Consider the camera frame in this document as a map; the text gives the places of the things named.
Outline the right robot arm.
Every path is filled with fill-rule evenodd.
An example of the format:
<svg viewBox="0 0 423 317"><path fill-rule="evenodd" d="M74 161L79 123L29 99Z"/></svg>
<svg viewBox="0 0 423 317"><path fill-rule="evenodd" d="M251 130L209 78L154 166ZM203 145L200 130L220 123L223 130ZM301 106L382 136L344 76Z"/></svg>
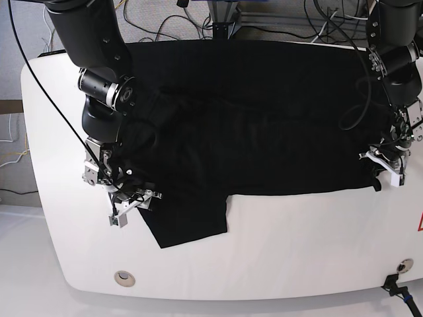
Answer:
<svg viewBox="0 0 423 317"><path fill-rule="evenodd" d="M137 79L113 1L45 1L44 8L79 68L77 87L85 95L86 183L108 190L113 216L132 209L152 213L162 194L129 165L124 147L135 131L132 124L141 126L141 143L150 147L157 144L159 131L151 120L130 117L135 112Z"/></svg>

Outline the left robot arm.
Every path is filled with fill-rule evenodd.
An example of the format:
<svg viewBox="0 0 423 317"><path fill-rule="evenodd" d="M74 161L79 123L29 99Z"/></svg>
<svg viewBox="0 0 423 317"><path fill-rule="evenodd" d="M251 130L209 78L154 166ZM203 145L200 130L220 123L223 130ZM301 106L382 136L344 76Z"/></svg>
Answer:
<svg viewBox="0 0 423 317"><path fill-rule="evenodd" d="M381 82L392 111L390 133L365 154L391 175L391 185L405 183L414 142L422 141L422 80L416 62L421 1L370 1L365 26L371 71Z"/></svg>

